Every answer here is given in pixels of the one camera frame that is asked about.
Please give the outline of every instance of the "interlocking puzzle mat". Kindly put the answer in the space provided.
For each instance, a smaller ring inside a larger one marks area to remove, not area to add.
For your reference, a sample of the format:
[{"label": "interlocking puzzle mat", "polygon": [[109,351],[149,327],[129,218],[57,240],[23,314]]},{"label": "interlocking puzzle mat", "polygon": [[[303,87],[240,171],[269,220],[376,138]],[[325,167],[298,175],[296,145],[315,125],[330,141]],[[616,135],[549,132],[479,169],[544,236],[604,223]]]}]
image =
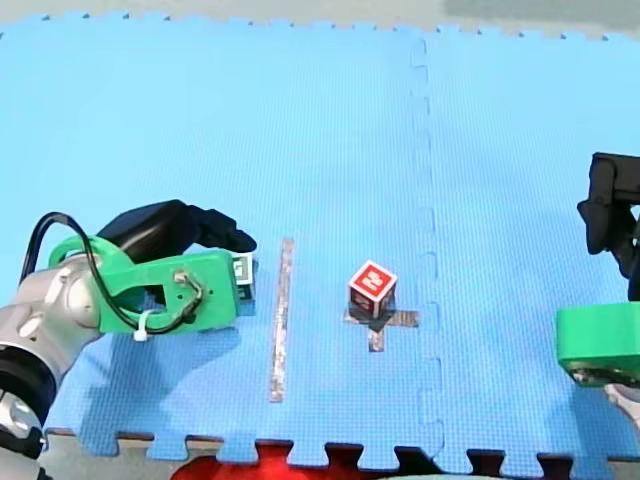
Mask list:
[{"label": "interlocking puzzle mat", "polygon": [[[256,440],[291,441],[289,461],[312,466],[326,443],[358,444],[365,469],[397,467],[398,446],[456,473],[471,469],[467,450],[504,451],[517,476],[541,474],[537,454],[574,457],[577,478],[638,456],[630,423],[556,366],[553,317],[624,296],[613,262],[586,255],[575,204],[593,151],[640,150],[640,47],[165,17],[3,29],[0,200],[14,235],[0,258],[17,276],[48,210],[97,231],[181,198],[257,238],[255,309],[218,332],[105,337],[49,428],[99,455],[149,434],[158,459],[186,458],[189,436],[224,440],[233,462],[255,461]],[[387,325],[373,352],[368,327],[345,318],[346,284],[370,258],[398,274],[398,308],[419,314]],[[9,301],[15,279],[0,286]]]}]

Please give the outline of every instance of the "green 3d-printed part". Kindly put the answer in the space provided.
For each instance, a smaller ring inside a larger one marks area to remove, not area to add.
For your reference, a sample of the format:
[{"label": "green 3d-printed part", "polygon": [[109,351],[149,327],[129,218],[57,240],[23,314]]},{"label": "green 3d-printed part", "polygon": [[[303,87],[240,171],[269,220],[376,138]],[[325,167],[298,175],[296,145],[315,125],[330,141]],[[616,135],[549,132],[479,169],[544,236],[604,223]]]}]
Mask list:
[{"label": "green 3d-printed part", "polygon": [[640,303],[569,308],[556,315],[557,357],[585,386],[640,381]]},{"label": "green 3d-printed part", "polygon": [[[152,262],[134,264],[117,246],[100,237],[90,237],[91,247],[99,259],[98,268],[104,283],[118,304],[137,324],[141,312],[131,310],[144,299],[144,288],[162,287],[166,309],[151,313],[146,321],[149,329],[162,328],[172,323],[176,315],[191,302],[195,291],[175,280],[176,274],[186,274],[203,289],[203,301],[195,311],[195,318],[183,323],[172,333],[186,333],[231,325],[237,316],[238,292],[231,254],[225,250],[180,255]],[[80,237],[71,237],[58,245],[49,258],[49,267],[55,267],[69,254],[84,250]],[[125,324],[100,299],[100,331],[125,333],[133,329]]]}]

